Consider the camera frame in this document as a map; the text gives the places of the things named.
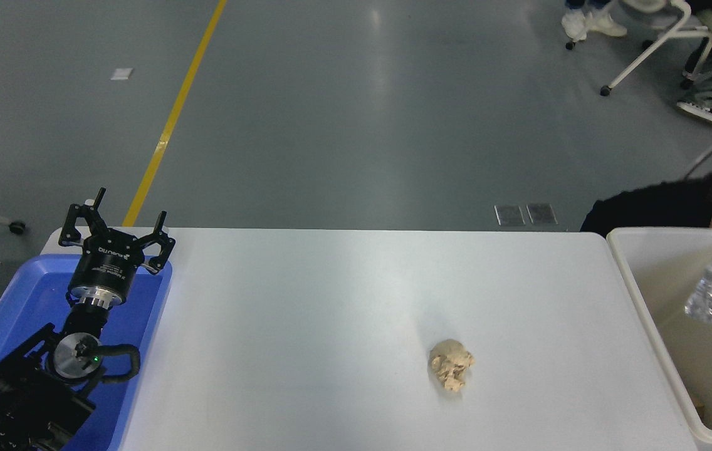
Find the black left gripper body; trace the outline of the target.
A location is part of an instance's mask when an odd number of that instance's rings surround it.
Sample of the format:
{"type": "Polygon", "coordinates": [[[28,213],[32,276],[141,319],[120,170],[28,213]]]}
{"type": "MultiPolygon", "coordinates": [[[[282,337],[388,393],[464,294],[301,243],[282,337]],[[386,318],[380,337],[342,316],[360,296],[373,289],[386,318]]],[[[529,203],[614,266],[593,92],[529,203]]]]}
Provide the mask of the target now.
{"type": "Polygon", "coordinates": [[[109,229],[84,240],[83,254],[70,280],[70,295],[86,297],[91,289],[104,289],[113,300],[126,300],[144,252],[135,245],[137,237],[109,229]]]}

